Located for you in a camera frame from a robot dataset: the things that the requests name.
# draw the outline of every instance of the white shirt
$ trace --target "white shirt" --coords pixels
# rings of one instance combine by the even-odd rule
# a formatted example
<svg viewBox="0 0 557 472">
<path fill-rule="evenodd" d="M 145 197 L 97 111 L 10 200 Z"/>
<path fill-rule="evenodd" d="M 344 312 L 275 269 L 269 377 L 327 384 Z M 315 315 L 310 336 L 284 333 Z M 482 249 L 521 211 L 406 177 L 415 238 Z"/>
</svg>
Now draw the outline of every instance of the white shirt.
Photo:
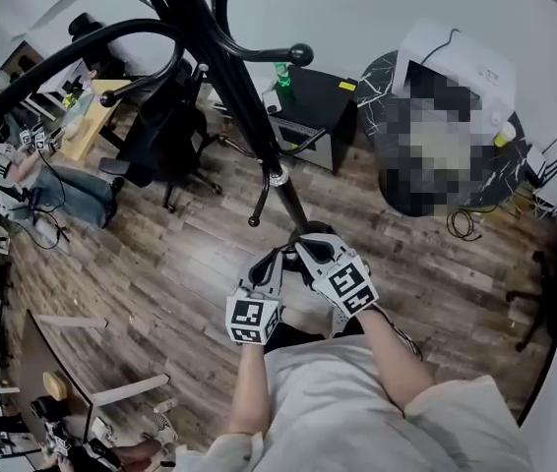
<svg viewBox="0 0 557 472">
<path fill-rule="evenodd" d="M 520 429 L 489 377 L 433 386 L 403 413 L 383 391 L 365 338 L 291 346 L 266 357 L 273 420 L 261 435 L 226 435 L 197 472 L 531 472 Z"/>
<path fill-rule="evenodd" d="M 24 160 L 22 154 L 16 152 L 16 149 L 10 144 L 0 144 L 0 186 L 6 188 L 16 187 L 19 191 L 23 188 L 30 189 L 35 179 L 40 171 L 39 163 L 30 172 L 30 174 L 22 180 L 20 183 L 10 180 L 7 174 L 10 171 L 10 167 L 14 165 L 19 165 Z"/>
</svg>

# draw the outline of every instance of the marble table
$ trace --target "marble table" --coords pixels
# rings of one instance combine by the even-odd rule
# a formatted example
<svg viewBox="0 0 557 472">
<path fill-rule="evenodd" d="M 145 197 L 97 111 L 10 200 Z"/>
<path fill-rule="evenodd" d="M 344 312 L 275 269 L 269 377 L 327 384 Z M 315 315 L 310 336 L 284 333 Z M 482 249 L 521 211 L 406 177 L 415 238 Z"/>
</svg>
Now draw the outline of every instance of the marble table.
<svg viewBox="0 0 557 472">
<path fill-rule="evenodd" d="M 396 61 L 393 51 L 371 63 L 355 94 L 386 202 L 405 215 L 422 216 L 492 207 L 509 198 L 525 178 L 529 149 L 517 113 L 509 119 L 514 140 L 503 147 L 478 145 L 477 136 L 463 130 L 463 116 L 458 121 L 427 112 L 423 100 L 390 93 Z"/>
</svg>

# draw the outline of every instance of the sticker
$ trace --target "sticker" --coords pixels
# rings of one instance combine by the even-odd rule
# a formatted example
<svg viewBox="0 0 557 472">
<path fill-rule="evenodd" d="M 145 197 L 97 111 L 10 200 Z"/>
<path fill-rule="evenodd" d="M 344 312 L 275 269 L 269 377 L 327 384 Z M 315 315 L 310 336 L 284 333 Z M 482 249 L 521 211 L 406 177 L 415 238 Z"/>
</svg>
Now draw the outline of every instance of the sticker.
<svg viewBox="0 0 557 472">
<path fill-rule="evenodd" d="M 267 339 L 270 339 L 270 336 L 272 335 L 273 330 L 277 327 L 278 324 L 279 324 L 279 308 L 276 308 L 274 313 L 272 314 L 272 317 L 270 318 L 270 321 L 266 325 L 266 338 Z"/>
<path fill-rule="evenodd" d="M 353 263 L 340 269 L 336 274 L 331 276 L 329 280 L 340 298 L 350 294 L 365 281 L 364 277 L 359 273 L 359 270 Z"/>
<path fill-rule="evenodd" d="M 349 83 L 346 83 L 345 81 L 342 81 L 342 82 L 340 82 L 338 87 L 342 88 L 342 89 L 346 89 L 346 90 L 355 90 L 356 85 L 355 84 L 349 84 Z"/>
<path fill-rule="evenodd" d="M 257 330 L 245 330 L 243 328 L 232 328 L 235 341 L 256 342 L 261 344 L 261 334 Z"/>
<path fill-rule="evenodd" d="M 231 323 L 257 326 L 261 323 L 262 311 L 263 301 L 237 301 Z"/>
<path fill-rule="evenodd" d="M 346 306 L 348 312 L 354 315 L 374 301 L 375 296 L 370 291 L 370 287 L 365 286 L 361 290 L 358 290 L 355 295 L 352 295 L 348 299 L 346 299 L 343 304 Z"/>
</svg>

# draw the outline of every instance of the yellow sticky note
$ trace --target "yellow sticky note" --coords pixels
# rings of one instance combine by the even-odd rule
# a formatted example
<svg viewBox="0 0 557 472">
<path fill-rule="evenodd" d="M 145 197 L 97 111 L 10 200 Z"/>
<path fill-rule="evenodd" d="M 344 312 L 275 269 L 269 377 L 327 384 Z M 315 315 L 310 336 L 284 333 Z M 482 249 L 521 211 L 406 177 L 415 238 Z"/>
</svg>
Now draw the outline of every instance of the yellow sticky note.
<svg viewBox="0 0 557 472">
<path fill-rule="evenodd" d="M 349 84 L 349 83 L 346 83 L 346 82 L 342 81 L 342 82 L 340 82 L 340 85 L 338 87 L 342 88 L 342 89 L 355 90 L 356 85 L 355 84 Z"/>
</svg>

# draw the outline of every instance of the water bottle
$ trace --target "water bottle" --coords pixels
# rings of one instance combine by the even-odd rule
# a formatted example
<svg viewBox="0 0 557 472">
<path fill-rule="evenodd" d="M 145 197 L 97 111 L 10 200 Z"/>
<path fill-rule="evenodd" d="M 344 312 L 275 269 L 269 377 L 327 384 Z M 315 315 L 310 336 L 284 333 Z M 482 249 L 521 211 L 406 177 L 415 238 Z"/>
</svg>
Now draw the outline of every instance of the water bottle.
<svg viewBox="0 0 557 472">
<path fill-rule="evenodd" d="M 287 63 L 275 63 L 275 71 L 277 72 L 278 85 L 286 88 L 291 83 L 289 78 L 289 70 L 287 70 Z"/>
</svg>

